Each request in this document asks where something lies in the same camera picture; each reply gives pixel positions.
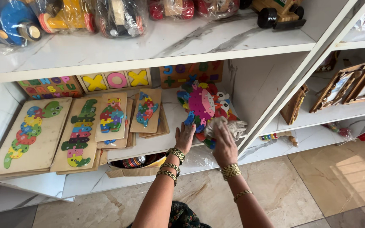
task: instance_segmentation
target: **cloth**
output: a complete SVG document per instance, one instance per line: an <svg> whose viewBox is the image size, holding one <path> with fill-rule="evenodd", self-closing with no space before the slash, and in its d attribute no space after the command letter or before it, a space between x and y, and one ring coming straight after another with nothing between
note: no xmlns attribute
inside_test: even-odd
<svg viewBox="0 0 365 228"><path fill-rule="evenodd" d="M227 128L229 129L233 139L235 141L239 140L240 136L243 132L246 131L247 122L246 121L227 121L225 117L216 117L208 123L204 130L205 137L214 138L213 128L215 126L221 126L223 123L227 124Z"/></svg>
<svg viewBox="0 0 365 228"><path fill-rule="evenodd" d="M200 223L198 216L185 203L173 201L168 228L211 228Z"/></svg>

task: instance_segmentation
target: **gold bangle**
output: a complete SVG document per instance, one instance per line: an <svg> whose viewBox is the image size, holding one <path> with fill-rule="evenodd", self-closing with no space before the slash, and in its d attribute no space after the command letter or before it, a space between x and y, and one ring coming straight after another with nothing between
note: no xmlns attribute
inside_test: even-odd
<svg viewBox="0 0 365 228"><path fill-rule="evenodd" d="M179 150L179 149L176 149L176 148L170 148L168 149L167 153L165 154L166 157L168 157L168 155L172 153L174 154L175 156L177 156L179 159L180 159L180 165L182 165L182 163L184 162L185 160L185 155Z"/></svg>
<svg viewBox="0 0 365 228"><path fill-rule="evenodd" d="M224 180L228 180L232 176L242 175L242 172L239 169L237 164L230 164L222 169L222 175Z"/></svg>
<svg viewBox="0 0 365 228"><path fill-rule="evenodd" d="M242 195L244 194L247 194L247 193L253 193L252 191L250 190L244 190L244 191L241 191L239 192L234 198L233 198L233 201L236 202L236 200L241 197Z"/></svg>
<svg viewBox="0 0 365 228"><path fill-rule="evenodd" d="M167 170L160 170L157 172L156 176L158 176L159 174L165 174L165 175L171 177L174 180L174 186L177 185L177 177L172 172L167 171Z"/></svg>
<svg viewBox="0 0 365 228"><path fill-rule="evenodd" d="M170 167L170 168L173 168L177 171L176 177L178 177L180 175L180 172L181 172L180 168L178 166L176 166L175 164L172 164L172 163L163 163L163 164L161 164L160 169L162 167L166 167L166 166Z"/></svg>

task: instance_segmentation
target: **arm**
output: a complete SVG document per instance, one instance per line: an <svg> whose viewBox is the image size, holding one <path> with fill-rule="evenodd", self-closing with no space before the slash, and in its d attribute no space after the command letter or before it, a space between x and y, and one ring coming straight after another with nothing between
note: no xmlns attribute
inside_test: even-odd
<svg viewBox="0 0 365 228"><path fill-rule="evenodd" d="M184 154L191 148L192 138L195 133L195 124L185 127L181 123L181 132L176 129L176 145ZM174 154L169 154L165 163L180 165L180 159ZM168 170L174 175L176 170L170 167L162 167L161 170ZM167 175L158 175L150 186L147 194L140 205L139 211L133 222L132 228L166 228L170 219L171 202L173 201L174 180Z"/></svg>
<svg viewBox="0 0 365 228"><path fill-rule="evenodd" d="M237 164L238 149L229 130L227 129L226 124L219 128L215 127L214 131L217 142L213 155L218 165L221 168L224 168L230 164ZM242 175L236 175L228 178L227 183L229 184L233 196L236 196L244 190L250 190ZM253 194L247 193L240 196L237 199L236 204L244 228L274 227Z"/></svg>

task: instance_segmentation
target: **woman's hand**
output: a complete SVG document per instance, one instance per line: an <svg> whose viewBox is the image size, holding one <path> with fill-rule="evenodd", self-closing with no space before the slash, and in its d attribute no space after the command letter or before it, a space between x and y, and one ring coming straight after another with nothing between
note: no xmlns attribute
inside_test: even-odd
<svg viewBox="0 0 365 228"><path fill-rule="evenodd" d="M194 137L195 129L196 129L195 123L193 123L190 126L185 126L184 122L182 122L181 131L178 127L176 129L177 143L174 148L179 149L186 155L191 148L192 138Z"/></svg>
<svg viewBox="0 0 365 228"><path fill-rule="evenodd" d="M214 127L216 146L213 156L221 168L237 163L238 149L227 125Z"/></svg>

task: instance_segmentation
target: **woman's left hand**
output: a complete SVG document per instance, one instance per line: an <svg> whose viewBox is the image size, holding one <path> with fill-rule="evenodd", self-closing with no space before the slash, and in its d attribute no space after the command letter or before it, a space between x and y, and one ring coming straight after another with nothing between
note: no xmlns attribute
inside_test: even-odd
<svg viewBox="0 0 365 228"><path fill-rule="evenodd" d="M195 123L193 123L190 126L185 126L184 122L182 122L181 131L178 127L176 129L176 142L177 143L174 148L179 149L181 152L183 152L186 155L191 148L195 129L196 129Z"/></svg>

